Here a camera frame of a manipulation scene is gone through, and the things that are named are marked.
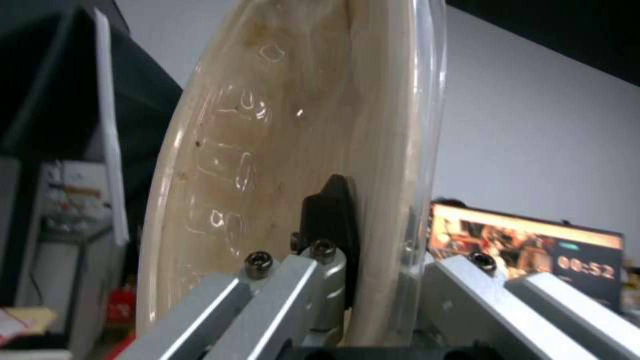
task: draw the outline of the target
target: hex socket screw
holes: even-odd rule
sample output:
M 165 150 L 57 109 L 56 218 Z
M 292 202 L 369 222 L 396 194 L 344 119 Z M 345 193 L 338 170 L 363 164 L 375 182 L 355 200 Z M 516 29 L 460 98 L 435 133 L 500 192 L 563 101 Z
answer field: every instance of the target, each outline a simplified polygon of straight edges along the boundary
M 260 280 L 269 276 L 269 270 L 272 266 L 273 258 L 266 251 L 252 252 L 244 261 L 244 270 L 247 276 L 253 280 Z

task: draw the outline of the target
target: white wall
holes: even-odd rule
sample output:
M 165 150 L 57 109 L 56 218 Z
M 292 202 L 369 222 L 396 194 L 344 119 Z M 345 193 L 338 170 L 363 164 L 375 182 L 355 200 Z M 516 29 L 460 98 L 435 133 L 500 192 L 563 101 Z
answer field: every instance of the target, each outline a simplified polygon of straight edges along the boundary
M 434 196 L 624 233 L 640 261 L 640 88 L 449 8 Z

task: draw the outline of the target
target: cable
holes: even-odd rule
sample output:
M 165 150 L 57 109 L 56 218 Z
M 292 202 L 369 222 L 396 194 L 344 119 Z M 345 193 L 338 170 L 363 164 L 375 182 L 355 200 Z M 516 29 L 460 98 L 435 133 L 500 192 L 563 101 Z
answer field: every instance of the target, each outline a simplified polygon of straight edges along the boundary
M 40 287 L 38 286 L 38 283 L 36 282 L 35 277 L 33 277 L 33 274 L 29 274 L 29 278 L 31 279 L 31 282 L 33 283 L 33 287 L 36 289 L 36 292 L 38 293 L 38 306 L 44 305 L 44 297 L 42 296 L 42 291 L 40 291 Z

